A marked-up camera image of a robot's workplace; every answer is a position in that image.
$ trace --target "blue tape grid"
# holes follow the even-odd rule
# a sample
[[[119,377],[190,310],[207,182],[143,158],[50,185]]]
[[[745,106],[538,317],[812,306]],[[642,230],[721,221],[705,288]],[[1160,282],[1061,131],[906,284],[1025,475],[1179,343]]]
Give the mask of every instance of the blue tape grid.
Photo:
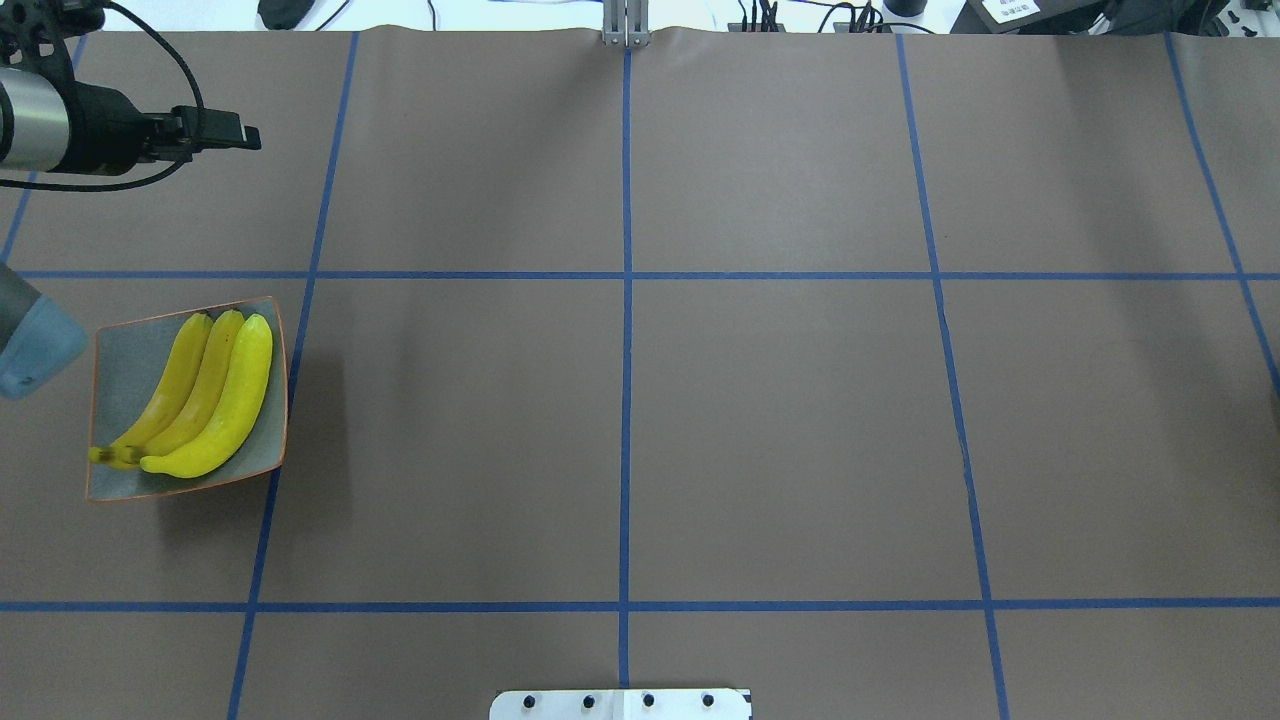
[[[995,598],[987,570],[986,551],[982,537],[982,521],[977,491],[973,480],[973,468],[969,457],[968,437],[964,423],[964,405],[960,383],[951,346],[951,332],[947,324],[943,286],[946,282],[965,281],[1048,281],[1048,282],[1235,282],[1240,287],[1245,309],[1257,334],[1263,361],[1271,380],[1280,391],[1280,370],[1277,370],[1266,331],[1253,301],[1251,282],[1280,281],[1280,273],[1248,273],[1244,269],[1239,250],[1231,234],[1226,213],[1217,192],[1217,184],[1210,169],[1199,133],[1196,127],[1192,106],[1183,81],[1172,37],[1165,35],[1165,46],[1174,83],[1178,88],[1184,119],[1196,159],[1204,177],[1210,199],[1213,204],[1222,238],[1231,259],[1231,273],[1038,273],[1038,272],[947,272],[938,263],[937,245],[933,234],[933,222],[929,211],[928,187],[924,161],[920,152],[919,131],[915,122],[915,108],[911,96],[910,73],[902,38],[896,37],[899,69],[901,73],[902,96],[906,109],[908,129],[911,141],[911,155],[915,165],[916,191],[920,204],[923,234],[929,258],[927,272],[636,272],[632,264],[631,245],[631,73],[632,56],[627,50],[622,59],[622,272],[471,272],[471,270],[320,270],[320,255],[324,247],[324,232],[328,222],[329,201],[333,192],[334,174],[342,145],[342,132],[346,120],[347,102],[355,72],[360,35],[353,33],[348,49],[342,99],[334,124],[333,143],[325,176],[324,195],[316,222],[311,263],[306,272],[300,270],[26,270],[24,277],[63,278],[63,279],[306,279],[302,314],[294,342],[291,364],[289,405],[292,407],[301,370],[301,360],[306,343],[306,329],[310,320],[311,302],[316,282],[320,279],[360,281],[360,279],[415,279],[415,281],[620,281],[623,284],[623,329],[622,329],[622,418],[620,454],[620,537],[618,537],[618,600],[617,602],[261,602],[262,569],[270,541],[271,518],[279,486],[279,471],[271,475],[264,509],[262,524],[255,555],[253,574],[246,602],[114,602],[114,601],[0,601],[0,612],[187,612],[187,614],[243,614],[241,647],[237,656],[232,694],[228,703],[228,719],[238,715],[244,675],[248,666],[250,648],[253,637],[253,621],[259,614],[617,614],[618,619],[618,679],[622,687],[630,685],[630,615],[669,614],[669,612],[982,612],[987,624],[988,647],[992,675],[1000,716],[1007,719],[1009,702],[1004,682],[1000,641],[996,626],[996,611],[1052,611],[1052,610],[1161,610],[1161,609],[1280,609],[1280,597],[1130,597],[1130,598]],[[74,54],[79,63],[87,42],[81,42]],[[13,222],[10,223],[0,261],[8,260],[17,242],[18,231],[26,213],[31,191],[23,191]],[[956,438],[964,464],[964,480],[969,500],[970,529],[974,543],[980,598],[979,600],[886,600],[886,601],[631,601],[630,598],[630,500],[631,500],[631,352],[634,327],[634,283],[636,281],[919,281],[933,286],[934,302],[938,314],[938,329],[942,338],[947,382],[951,393],[952,415],[956,425]]]

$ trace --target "yellow banana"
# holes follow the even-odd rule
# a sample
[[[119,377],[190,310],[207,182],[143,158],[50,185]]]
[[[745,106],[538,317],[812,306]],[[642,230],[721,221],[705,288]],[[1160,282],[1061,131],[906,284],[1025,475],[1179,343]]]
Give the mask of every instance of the yellow banana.
[[[137,462],[147,455],[169,455],[205,429],[209,418],[214,415],[214,409],[218,407],[218,400],[223,396],[236,336],[243,324],[244,315],[239,310],[228,310],[219,315],[214,329],[209,332],[205,356],[200,360],[200,374],[196,375],[196,384],[191,388],[191,397],[187,398],[182,413],[160,434],[142,445],[118,447],[118,457],[125,462]]]
[[[120,448],[151,439],[160,430],[168,428],[182,411],[191,395],[191,387],[196,384],[200,359],[205,354],[205,342],[209,340],[212,324],[214,319],[204,313],[196,313],[187,318],[187,322],[178,331],[178,337],[173,341],[173,347],[169,348],[169,360],[165,361],[164,373],[160,374],[160,382],[142,414],[110,447],[91,447],[88,451],[91,461],[106,462],[120,470],[137,468],[136,464],[124,461]]]
[[[257,423],[271,374],[271,327],[251,315],[236,336],[227,384],[209,424],[187,445],[169,455],[147,455],[142,469],[175,478],[198,478],[216,470],[244,445]]]

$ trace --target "gray bowl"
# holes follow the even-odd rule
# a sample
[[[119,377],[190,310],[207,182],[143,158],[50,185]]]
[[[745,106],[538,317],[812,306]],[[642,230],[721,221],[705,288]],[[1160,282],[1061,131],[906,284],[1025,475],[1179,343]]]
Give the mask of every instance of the gray bowl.
[[[284,462],[284,438],[288,430],[285,410],[289,370],[284,361],[284,332],[280,306],[274,297],[259,297],[196,307],[182,313],[134,320],[100,328],[93,337],[93,405],[90,409],[90,445],[106,446],[133,424],[151,400],[169,347],[178,328],[192,313],[209,313],[218,318],[225,310],[239,310],[248,318],[257,313],[266,318],[275,343],[271,351],[271,375],[266,398],[253,430],[244,445],[220,468],[183,480],[136,470],[116,470],[108,465],[88,464],[84,498],[90,502],[114,502],[157,497],[179,492],[206,489],[270,473]]]

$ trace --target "table surface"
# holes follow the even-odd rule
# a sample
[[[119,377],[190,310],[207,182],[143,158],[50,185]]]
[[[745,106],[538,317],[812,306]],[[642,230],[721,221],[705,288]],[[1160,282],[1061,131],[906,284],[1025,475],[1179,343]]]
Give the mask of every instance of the table surface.
[[[1280,46],[173,40],[264,150],[3,193],[0,260],[279,299],[288,456],[91,506],[91,356],[0,405],[0,717],[1280,716]]]

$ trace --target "black cable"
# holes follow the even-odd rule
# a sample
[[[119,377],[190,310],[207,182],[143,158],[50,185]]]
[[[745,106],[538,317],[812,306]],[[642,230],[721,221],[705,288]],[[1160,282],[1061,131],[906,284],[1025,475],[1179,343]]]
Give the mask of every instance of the black cable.
[[[173,45],[169,45],[164,37],[151,26],[148,26],[142,18],[134,15],[127,8],[122,8],[115,3],[106,3],[102,5],[106,9],[115,10],[133,24],[138,26],[138,29],[147,33],[151,40],[155,40],[160,47],[173,58],[173,61],[178,64],[182,69],[182,74],[187,77],[187,85],[191,86],[191,95],[196,99],[196,124],[191,128],[191,138],[188,142],[197,145],[200,141],[200,131],[205,127],[205,96],[200,94],[200,83],[196,82],[196,76],[191,72],[191,67],[187,61],[182,59],[182,55],[174,50]],[[178,172],[179,168],[189,163],[191,160],[177,160],[174,164],[160,170],[159,173],[129,182],[119,182],[115,184],[64,184],[64,183],[50,183],[50,182],[27,182],[27,181],[12,181],[0,179],[0,187],[17,187],[22,190],[50,190],[56,192],[113,192],[118,190],[133,190],[137,187],[145,187],[151,183],[160,182],[166,177]]]
[[[320,27],[316,28],[316,32],[320,32],[321,29],[329,27],[329,23],[332,23],[334,18],[340,15],[342,12],[347,9],[347,5],[351,5],[351,0],[342,0],[342,5],[338,5],[338,9],[334,10],[332,15],[329,15],[328,20],[320,23]]]
[[[1123,26],[1112,27],[1111,29],[1103,32],[1102,35],[1115,35],[1116,31],[1128,29],[1128,28],[1132,28],[1134,26],[1140,26],[1143,23],[1148,23],[1148,22],[1151,22],[1151,20],[1153,20],[1153,19],[1156,19],[1160,15],[1164,15],[1166,13],[1169,14],[1169,24],[1170,24],[1170,27],[1172,27],[1172,24],[1178,22],[1178,18],[1174,17],[1174,1],[1169,0],[1169,8],[1167,9],[1156,10],[1155,13],[1151,13],[1149,15],[1143,15],[1143,17],[1138,18],[1137,20],[1125,23]]]
[[[841,8],[849,8],[849,24],[854,24],[854,15],[858,14],[858,8],[854,8],[852,3],[836,3],[835,5],[831,5],[827,14],[822,17],[822,22],[818,24],[819,33],[827,28],[827,20],[831,19],[831,14]]]
[[[879,29],[879,28],[882,28],[882,27],[914,27],[915,29],[922,29],[922,31],[924,31],[924,32],[927,32],[927,33],[929,33],[929,35],[937,35],[936,32],[933,32],[932,29],[929,29],[929,28],[927,28],[927,27],[924,27],[924,26],[918,26],[918,24],[915,24],[915,23],[899,23],[899,22],[892,22],[892,23],[876,23],[876,24],[873,24],[873,26],[868,26],[868,27],[867,27],[867,32],[872,32],[872,31],[874,31],[874,29]]]
[[[1213,6],[1213,0],[1204,0],[1204,12],[1201,13],[1201,22],[1196,23],[1196,35],[1204,35],[1204,20],[1208,19],[1208,9],[1212,6]]]
[[[863,5],[861,12],[858,13],[858,20],[850,23],[849,32],[879,32],[879,27],[884,23],[884,15],[879,10],[872,6],[870,3]]]
[[[773,27],[773,6],[769,5],[769,0],[755,0],[760,4],[760,32],[777,32]]]

